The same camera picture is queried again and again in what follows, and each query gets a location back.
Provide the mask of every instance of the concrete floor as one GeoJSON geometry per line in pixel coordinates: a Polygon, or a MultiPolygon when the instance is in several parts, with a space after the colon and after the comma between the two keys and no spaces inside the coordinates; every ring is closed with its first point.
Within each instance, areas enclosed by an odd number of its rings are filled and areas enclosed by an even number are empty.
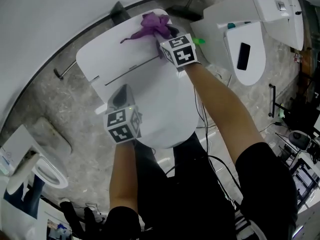
{"type": "MultiPolygon", "coordinates": [[[[201,13],[204,8],[223,0],[194,0],[191,9],[201,13]]],[[[128,10],[130,16],[136,16],[151,9],[166,9],[173,4],[185,5],[187,0],[152,0],[128,10]]],[[[174,24],[183,26],[192,32],[189,21],[171,17],[174,24]]],[[[84,207],[86,202],[97,204],[100,211],[109,210],[109,182],[112,172],[115,145],[107,136],[102,116],[95,109],[103,104],[77,65],[60,81],[53,69],[63,72],[76,58],[77,51],[89,41],[112,28],[113,22],[107,20],[94,27],[58,54],[33,80],[25,90],[0,133],[0,145],[21,125],[31,127],[39,117],[46,117],[72,146],[72,154],[60,157],[68,171],[69,186],[65,189],[44,187],[44,195],[57,203],[60,198],[69,198],[75,206],[84,207]]],[[[244,86],[232,78],[230,88],[239,96],[249,110],[257,128],[263,130],[271,122],[271,93],[268,87],[272,83],[277,87],[277,102],[285,102],[295,97],[298,65],[294,63],[290,48],[263,32],[266,51],[266,67],[261,79],[252,86],[244,86]]],[[[228,83],[230,73],[204,59],[197,51],[199,60],[222,82],[228,83]]],[[[216,127],[209,129],[211,143],[210,154],[221,158],[234,176],[237,173],[231,162],[224,141],[216,127]]],[[[286,128],[272,125],[261,134],[265,141],[279,153],[279,139],[275,131],[286,134],[286,128]]],[[[199,139],[205,136],[204,129],[197,129],[199,139]]],[[[157,150],[155,157],[166,172],[174,165],[173,152],[170,149],[157,150]]],[[[228,171],[217,161],[212,161],[229,195],[241,202],[241,194],[235,187],[228,171]]]]}

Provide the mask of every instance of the skin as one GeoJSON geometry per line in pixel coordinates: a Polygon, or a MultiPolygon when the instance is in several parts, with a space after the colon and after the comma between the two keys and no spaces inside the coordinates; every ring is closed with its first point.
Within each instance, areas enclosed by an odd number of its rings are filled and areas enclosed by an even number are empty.
{"type": "MultiPolygon", "coordinates": [[[[218,127],[234,164],[251,145],[264,142],[248,110],[232,90],[201,64],[187,65],[185,72],[218,127]]],[[[110,209],[123,206],[138,213],[136,158],[131,142],[115,148],[109,194],[110,209]]]]}

